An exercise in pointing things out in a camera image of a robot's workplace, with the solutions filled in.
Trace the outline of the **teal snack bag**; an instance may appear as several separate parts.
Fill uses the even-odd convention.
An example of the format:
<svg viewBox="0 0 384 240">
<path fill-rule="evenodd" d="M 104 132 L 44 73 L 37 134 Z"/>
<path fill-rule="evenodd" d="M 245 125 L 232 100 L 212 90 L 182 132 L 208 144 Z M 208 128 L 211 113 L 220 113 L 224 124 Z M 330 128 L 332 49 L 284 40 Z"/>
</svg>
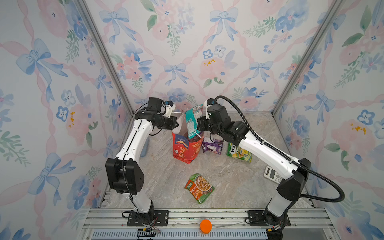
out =
<svg viewBox="0 0 384 240">
<path fill-rule="evenodd" d="M 197 105 L 185 113 L 187 123 L 188 138 L 191 140 L 195 136 L 201 137 L 201 131 L 198 130 L 198 119 L 203 115 L 203 104 Z"/>
</svg>

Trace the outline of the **purple snack packet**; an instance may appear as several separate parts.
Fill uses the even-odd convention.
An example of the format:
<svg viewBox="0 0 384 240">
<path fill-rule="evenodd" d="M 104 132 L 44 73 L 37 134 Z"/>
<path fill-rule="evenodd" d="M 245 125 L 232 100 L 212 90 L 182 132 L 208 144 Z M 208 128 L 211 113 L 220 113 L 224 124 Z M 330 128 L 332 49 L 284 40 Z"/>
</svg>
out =
<svg viewBox="0 0 384 240">
<path fill-rule="evenodd" d="M 212 152 L 217 155 L 221 155 L 223 150 L 224 140 L 220 136 L 208 135 L 205 136 L 202 142 L 203 153 Z"/>
</svg>

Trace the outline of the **green Fox's tea candy bag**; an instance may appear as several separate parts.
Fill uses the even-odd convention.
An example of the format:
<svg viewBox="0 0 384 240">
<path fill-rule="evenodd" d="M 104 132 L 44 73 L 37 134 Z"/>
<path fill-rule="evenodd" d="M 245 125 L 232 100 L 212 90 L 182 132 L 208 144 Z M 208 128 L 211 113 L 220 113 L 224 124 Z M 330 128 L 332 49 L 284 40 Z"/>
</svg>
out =
<svg viewBox="0 0 384 240">
<path fill-rule="evenodd" d="M 251 163 L 253 155 L 247 150 L 244 150 L 232 143 L 228 143 L 227 156 Z"/>
</svg>

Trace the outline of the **red paper gift bag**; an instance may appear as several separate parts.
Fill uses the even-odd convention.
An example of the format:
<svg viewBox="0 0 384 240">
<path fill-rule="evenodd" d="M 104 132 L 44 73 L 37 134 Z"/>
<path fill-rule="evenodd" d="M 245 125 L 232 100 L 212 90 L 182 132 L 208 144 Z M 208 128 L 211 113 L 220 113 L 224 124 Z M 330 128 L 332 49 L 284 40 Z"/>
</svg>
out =
<svg viewBox="0 0 384 240">
<path fill-rule="evenodd" d="M 194 159 L 196 159 L 200 152 L 204 139 L 204 133 L 200 133 L 192 139 L 189 139 L 184 114 L 178 116 L 177 123 L 179 126 L 172 130 L 173 157 L 186 164 L 190 164 Z"/>
</svg>

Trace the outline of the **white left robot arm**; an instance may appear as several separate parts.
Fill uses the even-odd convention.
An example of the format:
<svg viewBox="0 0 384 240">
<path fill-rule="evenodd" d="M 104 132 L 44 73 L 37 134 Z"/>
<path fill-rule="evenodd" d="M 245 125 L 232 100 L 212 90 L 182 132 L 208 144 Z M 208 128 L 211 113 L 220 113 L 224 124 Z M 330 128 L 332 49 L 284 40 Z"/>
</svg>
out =
<svg viewBox="0 0 384 240">
<path fill-rule="evenodd" d="M 175 109 L 172 101 L 150 97 L 148 103 L 135 112 L 133 128 L 120 152 L 106 161 L 110 188 L 127 195 L 138 214 L 152 216 L 154 212 L 153 202 L 142 191 L 145 181 L 139 166 L 142 151 L 154 128 L 173 130 L 179 126 L 177 117 L 172 116 Z"/>
</svg>

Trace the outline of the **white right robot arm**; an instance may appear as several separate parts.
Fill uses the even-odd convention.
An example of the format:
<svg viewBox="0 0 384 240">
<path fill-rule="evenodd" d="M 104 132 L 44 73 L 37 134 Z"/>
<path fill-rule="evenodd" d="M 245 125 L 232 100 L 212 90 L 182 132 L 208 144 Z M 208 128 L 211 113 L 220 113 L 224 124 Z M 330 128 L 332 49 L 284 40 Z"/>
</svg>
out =
<svg viewBox="0 0 384 240">
<path fill-rule="evenodd" d="M 213 99 L 205 101 L 206 113 L 198 119 L 198 130 L 220 136 L 264 161 L 281 177 L 275 195 L 263 212 L 263 222 L 269 226 L 282 225 L 288 210 L 299 200 L 308 173 L 294 165 L 293 158 L 261 138 L 250 126 L 245 116 L 242 121 L 232 121 L 225 106 Z"/>
</svg>

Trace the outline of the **orange green noodle packet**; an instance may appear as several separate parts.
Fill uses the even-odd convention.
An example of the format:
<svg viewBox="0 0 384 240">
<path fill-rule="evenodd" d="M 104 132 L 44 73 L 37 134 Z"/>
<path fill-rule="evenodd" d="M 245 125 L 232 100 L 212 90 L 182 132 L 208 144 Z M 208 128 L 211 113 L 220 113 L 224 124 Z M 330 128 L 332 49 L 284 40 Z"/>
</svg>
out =
<svg viewBox="0 0 384 240">
<path fill-rule="evenodd" d="M 193 195 L 198 204 L 202 204 L 215 190 L 215 187 L 201 174 L 194 174 L 189 178 L 185 185 L 185 189 Z"/>
</svg>

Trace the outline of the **white calculator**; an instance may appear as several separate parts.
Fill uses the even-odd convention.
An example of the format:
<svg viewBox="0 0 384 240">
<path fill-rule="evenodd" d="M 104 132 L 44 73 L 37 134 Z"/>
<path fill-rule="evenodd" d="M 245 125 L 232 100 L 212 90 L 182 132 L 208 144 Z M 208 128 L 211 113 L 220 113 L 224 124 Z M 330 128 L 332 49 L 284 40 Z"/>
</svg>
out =
<svg viewBox="0 0 384 240">
<path fill-rule="evenodd" d="M 264 171 L 264 177 L 277 184 L 282 181 L 282 177 L 280 176 L 280 174 L 276 170 L 272 169 L 270 166 L 266 166 L 266 169 Z"/>
</svg>

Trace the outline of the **orange round button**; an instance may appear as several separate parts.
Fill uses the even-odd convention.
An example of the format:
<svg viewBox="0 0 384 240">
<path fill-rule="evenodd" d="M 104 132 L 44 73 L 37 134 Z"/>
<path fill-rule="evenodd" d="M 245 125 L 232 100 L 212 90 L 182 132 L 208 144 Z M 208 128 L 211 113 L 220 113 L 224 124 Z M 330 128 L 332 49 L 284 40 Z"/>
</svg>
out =
<svg viewBox="0 0 384 240">
<path fill-rule="evenodd" d="M 208 234 L 212 231 L 212 223 L 211 221 L 204 219 L 200 223 L 200 230 L 204 234 Z"/>
</svg>

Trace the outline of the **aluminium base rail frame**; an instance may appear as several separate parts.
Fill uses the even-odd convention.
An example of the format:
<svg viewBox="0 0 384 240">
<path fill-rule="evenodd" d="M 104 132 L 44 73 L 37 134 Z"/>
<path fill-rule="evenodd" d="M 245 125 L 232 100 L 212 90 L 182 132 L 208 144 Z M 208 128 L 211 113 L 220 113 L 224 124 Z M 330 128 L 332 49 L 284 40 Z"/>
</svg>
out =
<svg viewBox="0 0 384 240">
<path fill-rule="evenodd" d="M 291 209 L 284 224 L 261 222 L 260 209 L 158 210 L 153 224 L 122 209 L 91 210 L 79 240 L 339 240 L 325 209 Z"/>
</svg>

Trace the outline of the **aluminium corner post left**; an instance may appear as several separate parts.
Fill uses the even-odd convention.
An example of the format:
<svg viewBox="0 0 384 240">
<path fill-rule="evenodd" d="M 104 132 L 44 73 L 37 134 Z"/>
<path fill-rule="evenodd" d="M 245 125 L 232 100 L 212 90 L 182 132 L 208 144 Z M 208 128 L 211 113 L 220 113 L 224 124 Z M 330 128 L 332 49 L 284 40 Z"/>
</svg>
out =
<svg viewBox="0 0 384 240">
<path fill-rule="evenodd" d="M 125 93 L 124 86 L 121 83 L 115 68 L 113 67 L 113 63 L 112 63 L 112 60 L 109 56 L 108 50 L 107 50 L 107 48 L 106 48 L 106 46 L 102 40 L 102 36 L 101 36 L 101 34 L 97 28 L 97 25 L 93 19 L 93 16 L 92 16 L 92 14 L 88 8 L 86 1 L 74 0 L 74 3 L 76 5 L 76 7 L 79 9 L 80 14 L 85 21 L 86 27 L 89 28 L 91 37 L 93 38 L 95 45 L 96 45 L 96 48 L 97 48 L 102 60 L 105 63 L 105 66 L 108 70 L 108 73 L 110 74 L 110 76 L 112 78 L 112 82 L 115 84 L 115 86 L 117 88 L 118 94 L 122 98 L 122 102 L 123 102 L 124 107 L 129 112 L 130 116 L 132 116 L 134 113 L 133 108 L 129 102 L 127 94 Z"/>
</svg>

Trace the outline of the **aluminium corner post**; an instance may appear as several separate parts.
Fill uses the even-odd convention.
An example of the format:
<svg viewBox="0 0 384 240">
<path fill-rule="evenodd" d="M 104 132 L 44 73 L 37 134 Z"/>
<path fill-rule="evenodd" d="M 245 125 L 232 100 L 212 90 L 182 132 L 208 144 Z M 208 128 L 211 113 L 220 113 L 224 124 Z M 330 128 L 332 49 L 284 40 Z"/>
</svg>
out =
<svg viewBox="0 0 384 240">
<path fill-rule="evenodd" d="M 287 85 L 285 86 L 284 90 L 282 91 L 282 94 L 278 98 L 277 103 L 275 104 L 274 108 L 271 110 L 271 114 L 273 117 L 275 117 L 278 114 L 280 108 L 282 108 L 285 99 L 289 95 L 289 92 L 295 85 L 295 82 L 298 80 L 301 73 L 304 71 L 304 68 L 307 66 L 314 52 L 317 50 L 319 42 L 326 36 L 326 33 L 328 32 L 330 26 L 332 25 L 332 22 L 337 17 L 338 12 L 340 11 L 340 8 L 344 4 L 344 2 L 345 1 L 342 1 L 342 0 L 331 1 L 331 5 L 329 9 L 323 17 L 323 21 L 319 24 L 318 28 L 315 31 L 315 34 L 313 35 L 312 40 L 310 41 L 307 49 L 303 53 L 297 69 L 290 76 Z"/>
<path fill-rule="evenodd" d="M 74 0 L 74 3 L 76 5 L 76 7 L 79 9 L 80 14 L 85 21 L 86 27 L 89 28 L 91 37 L 93 38 L 95 45 L 96 45 L 96 48 L 97 48 L 102 60 L 105 63 L 105 66 L 108 70 L 108 73 L 110 74 L 110 76 L 112 78 L 112 82 L 115 84 L 115 86 L 117 88 L 118 94 L 122 98 L 122 102 L 123 102 L 124 107 L 129 112 L 130 116 L 132 116 L 134 113 L 133 108 L 129 102 L 127 94 L 125 93 L 124 86 L 121 83 L 115 68 L 113 67 L 113 63 L 112 63 L 112 60 L 109 56 L 108 50 L 107 50 L 107 48 L 106 48 L 106 46 L 102 40 L 102 36 L 101 36 L 101 34 L 97 28 L 97 25 L 93 19 L 93 16 L 92 16 L 92 14 L 88 8 L 86 1 Z"/>
</svg>

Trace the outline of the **aluminium corner post right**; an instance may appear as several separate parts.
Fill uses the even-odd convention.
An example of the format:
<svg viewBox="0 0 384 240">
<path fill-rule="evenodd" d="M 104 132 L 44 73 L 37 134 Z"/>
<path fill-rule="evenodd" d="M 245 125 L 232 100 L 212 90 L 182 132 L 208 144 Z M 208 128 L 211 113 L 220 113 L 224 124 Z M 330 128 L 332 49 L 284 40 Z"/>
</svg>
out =
<svg viewBox="0 0 384 240">
<path fill-rule="evenodd" d="M 280 108 L 282 108 L 285 99 L 289 95 L 289 92 L 295 85 L 295 82 L 298 80 L 301 73 L 304 71 L 304 68 L 307 66 L 314 52 L 317 50 L 319 42 L 326 36 L 326 33 L 328 32 L 330 26 L 332 25 L 332 22 L 337 17 L 338 12 L 340 11 L 340 8 L 344 4 L 344 2 L 345 1 L 342 1 L 342 0 L 331 1 L 331 5 L 329 9 L 323 17 L 323 21 L 319 24 L 318 28 L 315 31 L 315 34 L 313 35 L 312 40 L 310 41 L 307 49 L 303 53 L 297 69 L 290 76 L 287 85 L 285 86 L 284 90 L 282 91 L 282 94 L 278 98 L 277 103 L 275 104 L 274 108 L 271 110 L 271 114 L 273 117 L 275 117 L 278 114 Z"/>
</svg>

